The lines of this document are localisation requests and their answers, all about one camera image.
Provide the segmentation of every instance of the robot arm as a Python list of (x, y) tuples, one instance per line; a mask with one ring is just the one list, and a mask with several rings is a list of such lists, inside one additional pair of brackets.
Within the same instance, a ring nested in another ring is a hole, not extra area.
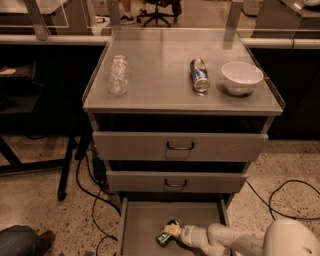
[(185, 245), (200, 248), (208, 256), (229, 256), (235, 250), (244, 256), (319, 256), (320, 242), (298, 221), (281, 219), (268, 228), (264, 241), (221, 224), (208, 228), (166, 225), (163, 232)]

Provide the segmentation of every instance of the speckled floor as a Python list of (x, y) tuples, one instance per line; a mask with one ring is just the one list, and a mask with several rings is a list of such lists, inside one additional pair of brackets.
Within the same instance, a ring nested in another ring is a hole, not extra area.
[[(228, 0), (181, 0), (182, 14), (178, 17), (177, 23), (173, 22), (173, 18), (166, 18), (171, 28), (200, 28), (200, 29), (224, 29), (226, 27), (231, 1)], [(124, 15), (123, 6), (120, 4), (120, 15)], [(140, 0), (131, 0), (131, 13), (135, 18), (139, 14), (141, 8)], [(154, 5), (147, 4), (146, 10), (148, 13), (155, 11)], [(172, 14), (172, 8), (159, 7), (159, 12)], [(143, 22), (147, 18), (141, 18), (141, 23), (124, 25), (126, 28), (141, 28)], [(253, 29), (255, 28), (256, 17), (248, 16), (241, 12), (239, 22), (237, 25), (237, 32), (240, 37), (251, 37)], [(167, 25), (160, 21), (156, 24), (155, 21), (150, 22), (147, 28), (166, 28)]]
[[(24, 137), (4, 138), (24, 162), (63, 157), (67, 143), (66, 138), (56, 137), (37, 141)], [(319, 163), (319, 141), (270, 140), (257, 161), (251, 164), (248, 181), (266, 201), (272, 191), (290, 179), (308, 182), (319, 190)], [(0, 155), (0, 165), (4, 164), (6, 161)], [(118, 236), (120, 218), (102, 201), (97, 201), (92, 213), (94, 198), (79, 189), (77, 165), (78, 161), (72, 160), (64, 201), (58, 201), (56, 195), (60, 170), (1, 176), (0, 228), (20, 224), (29, 225), (38, 233), (53, 230), (56, 241), (49, 255), (95, 255), (100, 241), (99, 255), (114, 255), (117, 243), (108, 238), (102, 240), (105, 235), (93, 223), (92, 215), (104, 232), (115, 236)], [(79, 181), (85, 189), (98, 194), (99, 188), (92, 182), (85, 160), (79, 169)], [(119, 205), (116, 196), (101, 196)], [(289, 183), (274, 196), (273, 206), (288, 215), (312, 218), (319, 217), (319, 200), (319, 194), (309, 187)], [(272, 223), (268, 208), (247, 184), (234, 197), (228, 215), (232, 228), (261, 239)], [(320, 221), (303, 223), (320, 238)]]

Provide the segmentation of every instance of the drawer handle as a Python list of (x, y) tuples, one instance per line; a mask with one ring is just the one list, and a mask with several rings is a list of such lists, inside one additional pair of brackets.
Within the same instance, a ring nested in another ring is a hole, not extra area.
[(166, 184), (166, 186), (172, 187), (172, 188), (183, 188), (183, 187), (186, 187), (188, 185), (188, 181), (185, 179), (183, 184), (169, 184), (168, 180), (165, 179), (164, 180), (164, 184)]
[(194, 142), (191, 143), (190, 147), (176, 147), (176, 146), (171, 146), (170, 142), (167, 142), (167, 148), (171, 150), (192, 150), (194, 149)]

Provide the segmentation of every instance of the shoe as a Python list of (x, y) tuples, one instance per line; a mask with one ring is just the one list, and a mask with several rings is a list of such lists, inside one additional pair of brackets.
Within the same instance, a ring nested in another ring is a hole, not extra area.
[(142, 10), (141, 8), (139, 9), (139, 15), (146, 15), (147, 13), (147, 10)]
[(40, 256), (45, 256), (50, 251), (55, 235), (52, 231), (46, 231), (39, 236), (40, 239)]
[(122, 25), (134, 24), (134, 19), (133, 19), (133, 17), (129, 18), (126, 15), (123, 15), (121, 17), (121, 24)]

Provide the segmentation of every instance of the empty plastic bottle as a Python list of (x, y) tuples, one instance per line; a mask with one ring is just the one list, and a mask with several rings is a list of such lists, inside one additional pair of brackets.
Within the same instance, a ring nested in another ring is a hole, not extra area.
[(108, 90), (113, 95), (123, 95), (128, 91), (128, 62), (123, 55), (113, 58), (110, 69)]

